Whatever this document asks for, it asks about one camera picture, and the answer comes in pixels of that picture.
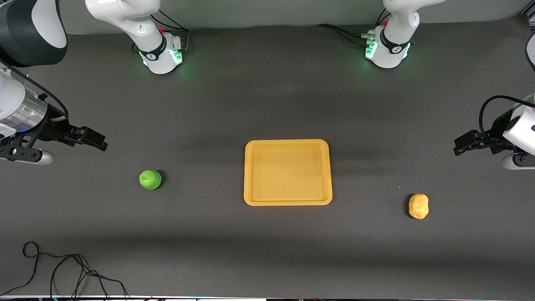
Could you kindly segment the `yellow plastic tray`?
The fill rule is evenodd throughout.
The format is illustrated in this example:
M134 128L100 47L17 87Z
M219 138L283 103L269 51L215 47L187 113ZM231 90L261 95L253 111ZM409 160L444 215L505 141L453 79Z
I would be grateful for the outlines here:
M328 143L322 139L249 141L243 198L254 207L329 204L333 187Z

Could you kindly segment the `yellow potato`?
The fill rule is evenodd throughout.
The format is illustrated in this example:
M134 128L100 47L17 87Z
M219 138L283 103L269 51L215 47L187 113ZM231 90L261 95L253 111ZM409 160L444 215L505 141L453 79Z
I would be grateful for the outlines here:
M429 214L429 198L423 193L413 194L409 198L408 213L414 219L424 219Z

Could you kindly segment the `green apple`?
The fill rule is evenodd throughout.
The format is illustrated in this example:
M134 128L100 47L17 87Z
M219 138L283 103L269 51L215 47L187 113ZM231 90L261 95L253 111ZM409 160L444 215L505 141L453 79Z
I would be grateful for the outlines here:
M158 189L162 181L162 175L157 170L144 170L139 174L139 183L146 190Z

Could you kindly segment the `dark grey table mat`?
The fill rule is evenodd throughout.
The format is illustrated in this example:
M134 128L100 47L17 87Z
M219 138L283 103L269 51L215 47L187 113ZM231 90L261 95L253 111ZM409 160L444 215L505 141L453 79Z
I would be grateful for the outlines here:
M31 276L34 241L132 295L535 300L535 172L453 154L486 99L535 90L529 36L522 17L425 23L382 70L327 28L201 30L164 76L125 34L70 36L30 76L109 146L0 161L0 293ZM246 144L289 139L328 143L332 201L249 206Z

